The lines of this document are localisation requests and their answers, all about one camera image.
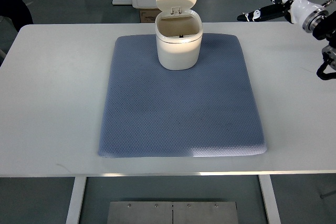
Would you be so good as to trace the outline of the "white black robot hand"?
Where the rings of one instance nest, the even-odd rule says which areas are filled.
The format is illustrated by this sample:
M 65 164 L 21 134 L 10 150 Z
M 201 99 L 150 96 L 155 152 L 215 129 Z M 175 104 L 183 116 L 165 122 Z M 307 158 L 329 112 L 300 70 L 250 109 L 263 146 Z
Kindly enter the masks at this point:
M 261 7 L 250 13 L 237 17 L 240 22 L 265 22 L 284 17 L 292 24 L 298 24 L 303 30 L 311 33 L 321 18 L 328 12 L 324 7 L 308 0 L 270 0 L 271 5 Z

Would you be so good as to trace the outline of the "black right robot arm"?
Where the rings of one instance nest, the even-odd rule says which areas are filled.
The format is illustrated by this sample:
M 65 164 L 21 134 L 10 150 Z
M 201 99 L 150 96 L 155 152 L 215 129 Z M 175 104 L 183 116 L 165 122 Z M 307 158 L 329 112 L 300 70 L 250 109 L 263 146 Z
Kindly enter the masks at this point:
M 335 79 L 335 72 L 325 73 L 327 66 L 335 70 L 335 12 L 329 15 L 325 9 L 317 8 L 303 21 L 302 28 L 315 39 L 328 41 L 321 51 L 323 63 L 317 76 L 322 80 Z

